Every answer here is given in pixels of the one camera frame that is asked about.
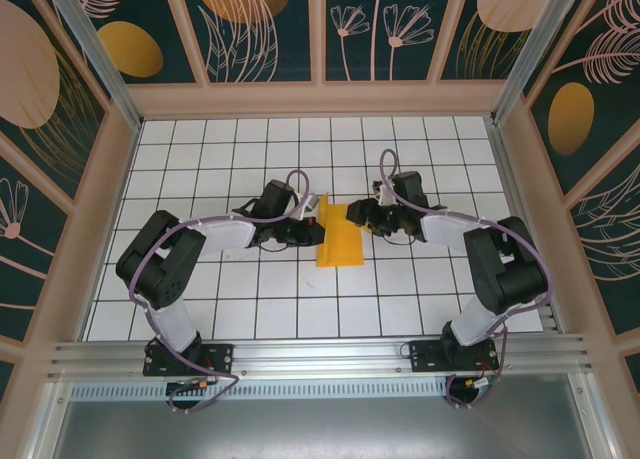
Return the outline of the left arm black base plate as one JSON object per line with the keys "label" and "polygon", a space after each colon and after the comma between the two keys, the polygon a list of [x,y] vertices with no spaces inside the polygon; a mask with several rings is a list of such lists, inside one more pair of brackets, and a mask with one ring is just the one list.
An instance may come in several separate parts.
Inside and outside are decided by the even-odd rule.
{"label": "left arm black base plate", "polygon": [[[202,375],[202,372],[185,365],[157,340],[150,341],[144,349],[145,359],[142,374],[145,377],[188,377]],[[230,373],[233,361],[231,344],[194,343],[181,355],[199,367],[216,372]]]}

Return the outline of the aluminium frame profile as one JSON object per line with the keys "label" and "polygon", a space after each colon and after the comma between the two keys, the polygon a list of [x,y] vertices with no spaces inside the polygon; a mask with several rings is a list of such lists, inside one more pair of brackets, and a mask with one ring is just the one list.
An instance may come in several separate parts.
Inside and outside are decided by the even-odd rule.
{"label": "aluminium frame profile", "polygon": [[67,382],[45,384],[23,459],[53,459],[71,391]]}
{"label": "aluminium frame profile", "polygon": [[568,379],[592,459],[612,459],[600,410],[588,381],[588,374],[569,373]]}

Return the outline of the small circuit board with connector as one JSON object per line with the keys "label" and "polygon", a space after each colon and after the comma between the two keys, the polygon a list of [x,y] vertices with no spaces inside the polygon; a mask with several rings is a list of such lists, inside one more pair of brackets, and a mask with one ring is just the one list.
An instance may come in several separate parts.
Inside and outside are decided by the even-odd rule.
{"label": "small circuit board with connector", "polygon": [[484,377],[455,377],[449,386],[451,394],[470,394],[471,391],[492,386],[497,382],[497,376]]}
{"label": "small circuit board with connector", "polygon": [[165,395],[169,396],[202,396],[210,382],[206,378],[189,379],[169,382],[166,385]]}

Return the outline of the aluminium corner post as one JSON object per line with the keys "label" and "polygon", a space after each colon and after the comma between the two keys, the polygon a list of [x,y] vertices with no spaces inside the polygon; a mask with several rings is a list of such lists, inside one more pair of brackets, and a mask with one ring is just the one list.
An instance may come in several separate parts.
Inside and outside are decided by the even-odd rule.
{"label": "aluminium corner post", "polygon": [[129,126],[138,132],[141,116],[134,100],[117,70],[104,41],[99,37],[92,19],[106,19],[122,0],[52,0],[64,22],[78,41],[82,52],[95,68],[102,83]]}
{"label": "aluminium corner post", "polygon": [[544,3],[490,112],[491,124],[494,127],[499,128],[508,118],[526,83],[543,60],[543,56],[575,3],[580,1],[546,0]]}

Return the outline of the yellow paper sheet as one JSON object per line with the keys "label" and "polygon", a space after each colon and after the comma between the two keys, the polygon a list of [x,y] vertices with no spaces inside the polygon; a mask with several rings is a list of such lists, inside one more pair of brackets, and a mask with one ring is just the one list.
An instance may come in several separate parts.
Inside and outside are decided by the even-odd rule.
{"label": "yellow paper sheet", "polygon": [[320,199],[317,222],[324,227],[324,242],[317,247],[317,267],[362,266],[364,250],[360,228],[346,218],[347,204]]}

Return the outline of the long aluminium mounting rail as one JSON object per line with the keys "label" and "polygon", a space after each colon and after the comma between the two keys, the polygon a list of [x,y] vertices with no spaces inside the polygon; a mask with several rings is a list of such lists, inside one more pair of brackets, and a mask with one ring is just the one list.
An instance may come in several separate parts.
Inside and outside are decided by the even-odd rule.
{"label": "long aluminium mounting rail", "polygon": [[[246,379],[392,377],[411,374],[406,338],[239,340],[232,373]],[[141,380],[144,341],[69,342],[46,365],[51,381]],[[503,373],[553,374],[592,370],[577,334],[511,334]]]}

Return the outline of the grey metal sheet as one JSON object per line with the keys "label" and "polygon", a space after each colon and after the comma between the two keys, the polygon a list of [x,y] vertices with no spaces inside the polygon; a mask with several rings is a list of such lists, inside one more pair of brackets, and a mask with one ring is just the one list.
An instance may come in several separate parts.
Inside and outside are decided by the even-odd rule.
{"label": "grey metal sheet", "polygon": [[436,398],[74,403],[54,459],[592,459],[572,412],[459,411]]}

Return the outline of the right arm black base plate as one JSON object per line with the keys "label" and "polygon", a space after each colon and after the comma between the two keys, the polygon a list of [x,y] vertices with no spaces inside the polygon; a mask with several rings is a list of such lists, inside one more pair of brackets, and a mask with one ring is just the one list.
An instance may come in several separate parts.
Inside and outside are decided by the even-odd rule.
{"label": "right arm black base plate", "polygon": [[409,360],[413,372],[480,373],[497,370],[499,358],[493,340],[472,346],[445,346],[440,340],[409,342]]}

